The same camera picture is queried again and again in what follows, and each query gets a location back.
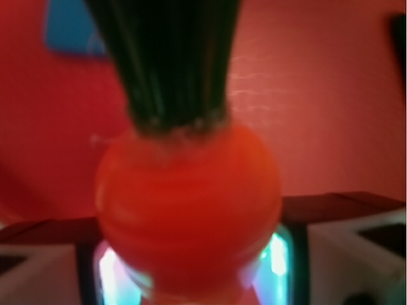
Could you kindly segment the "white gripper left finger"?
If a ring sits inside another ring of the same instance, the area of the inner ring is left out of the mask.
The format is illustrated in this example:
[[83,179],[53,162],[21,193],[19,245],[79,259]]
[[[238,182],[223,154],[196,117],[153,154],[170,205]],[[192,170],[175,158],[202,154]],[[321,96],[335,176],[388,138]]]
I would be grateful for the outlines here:
[[1,230],[1,304],[95,304],[95,219]]

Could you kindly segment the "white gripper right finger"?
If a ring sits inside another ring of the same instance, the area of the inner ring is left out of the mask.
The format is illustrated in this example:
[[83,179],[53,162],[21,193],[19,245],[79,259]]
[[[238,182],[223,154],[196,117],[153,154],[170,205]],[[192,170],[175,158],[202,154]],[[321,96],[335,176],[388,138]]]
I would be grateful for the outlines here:
[[291,304],[405,304],[406,203],[362,191],[286,196]]

